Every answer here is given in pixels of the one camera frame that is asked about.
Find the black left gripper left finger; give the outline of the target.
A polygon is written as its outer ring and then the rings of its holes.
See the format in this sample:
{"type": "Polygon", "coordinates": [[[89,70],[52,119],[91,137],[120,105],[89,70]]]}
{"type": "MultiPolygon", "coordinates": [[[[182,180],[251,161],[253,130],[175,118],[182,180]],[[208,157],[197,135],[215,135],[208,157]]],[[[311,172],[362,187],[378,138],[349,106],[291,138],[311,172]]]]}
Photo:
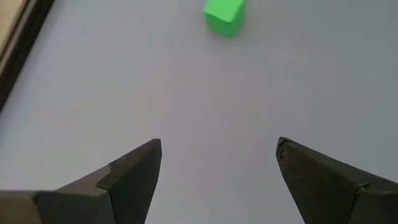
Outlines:
{"type": "Polygon", "coordinates": [[[43,224],[144,224],[159,178],[160,139],[34,198],[43,224]]]}

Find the black table edge rail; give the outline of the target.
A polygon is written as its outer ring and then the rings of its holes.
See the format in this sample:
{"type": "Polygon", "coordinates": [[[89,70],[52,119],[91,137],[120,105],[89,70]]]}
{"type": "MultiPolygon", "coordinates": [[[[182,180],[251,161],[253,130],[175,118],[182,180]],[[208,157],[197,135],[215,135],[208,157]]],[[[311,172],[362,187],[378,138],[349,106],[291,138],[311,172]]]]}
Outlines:
{"type": "Polygon", "coordinates": [[[0,113],[55,0],[0,0],[0,113]]]}

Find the green cuboid block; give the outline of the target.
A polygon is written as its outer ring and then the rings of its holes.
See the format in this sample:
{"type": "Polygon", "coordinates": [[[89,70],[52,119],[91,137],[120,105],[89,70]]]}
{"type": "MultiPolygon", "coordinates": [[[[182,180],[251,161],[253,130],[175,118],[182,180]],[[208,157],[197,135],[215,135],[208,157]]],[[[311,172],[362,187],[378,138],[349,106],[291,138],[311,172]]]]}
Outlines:
{"type": "Polygon", "coordinates": [[[247,0],[207,0],[203,9],[207,28],[233,38],[245,21],[246,3],[247,0]]]}

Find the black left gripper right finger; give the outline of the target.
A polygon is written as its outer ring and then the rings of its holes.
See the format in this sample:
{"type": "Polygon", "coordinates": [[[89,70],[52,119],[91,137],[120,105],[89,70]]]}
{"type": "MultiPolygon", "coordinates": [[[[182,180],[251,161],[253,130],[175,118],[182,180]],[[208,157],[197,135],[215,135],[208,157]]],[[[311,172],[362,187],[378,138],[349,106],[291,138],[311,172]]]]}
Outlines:
{"type": "Polygon", "coordinates": [[[398,224],[398,183],[286,137],[275,154],[305,224],[398,224]]]}

